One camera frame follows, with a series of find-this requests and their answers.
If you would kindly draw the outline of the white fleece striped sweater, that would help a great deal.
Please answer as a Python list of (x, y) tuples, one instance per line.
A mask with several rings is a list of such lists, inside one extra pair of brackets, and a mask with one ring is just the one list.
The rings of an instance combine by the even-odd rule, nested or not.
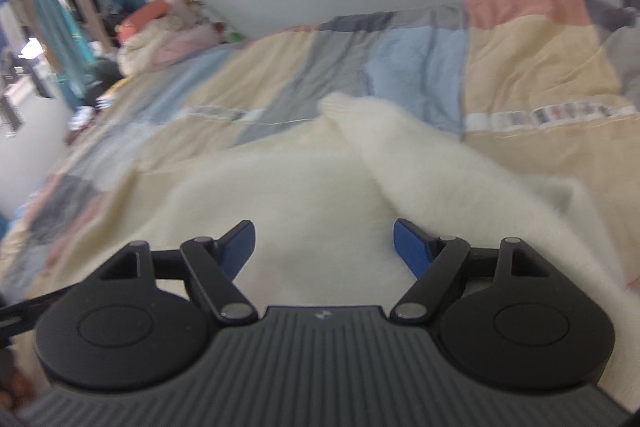
[(236, 283), (259, 308), (390, 307), (413, 280), (392, 245), (400, 218), (476, 247), (532, 245), (611, 317), (601, 386), (638, 407), (639, 297), (585, 187), (512, 173), (380, 98), (331, 94), (317, 119), (229, 150), (145, 154), (29, 295), (84, 279), (133, 239), (172, 249), (250, 220), (256, 248)]

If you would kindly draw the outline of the hanging clothes rack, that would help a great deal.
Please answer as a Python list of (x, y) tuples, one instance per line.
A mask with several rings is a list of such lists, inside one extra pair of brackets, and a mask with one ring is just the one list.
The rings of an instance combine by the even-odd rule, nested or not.
[(29, 35), (43, 46), (71, 109), (95, 106), (118, 77), (116, 27), (131, 13), (102, 15), (92, 0), (15, 0)]

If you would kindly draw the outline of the patchwork pastel bed quilt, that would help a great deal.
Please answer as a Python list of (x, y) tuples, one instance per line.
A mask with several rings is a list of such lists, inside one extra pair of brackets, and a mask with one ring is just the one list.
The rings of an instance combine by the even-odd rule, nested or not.
[(2, 239), (2, 295), (21, 299), (58, 262), (130, 166), (265, 138), (334, 91), (396, 103), (510, 169), (579, 180), (638, 286), (638, 11), (462, 0), (220, 44), (122, 80)]

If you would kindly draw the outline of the pink and cream pillow pile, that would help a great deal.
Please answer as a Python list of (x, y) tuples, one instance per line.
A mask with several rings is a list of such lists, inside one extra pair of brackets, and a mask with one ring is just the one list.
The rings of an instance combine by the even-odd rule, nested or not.
[(116, 62), (125, 77), (174, 64), (196, 52), (237, 43), (244, 36), (204, 0), (171, 0), (168, 14), (119, 43)]

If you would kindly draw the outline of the orange box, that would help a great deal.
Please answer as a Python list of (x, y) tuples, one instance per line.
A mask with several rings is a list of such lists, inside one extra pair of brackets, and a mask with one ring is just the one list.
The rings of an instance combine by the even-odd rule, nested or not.
[(152, 0), (151, 2), (142, 6), (136, 12), (133, 12), (127, 16), (118, 25), (118, 40), (120, 43), (124, 43), (129, 38), (137, 35), (142, 31), (152, 20), (157, 20), (168, 14), (170, 11), (170, 4), (167, 0)]

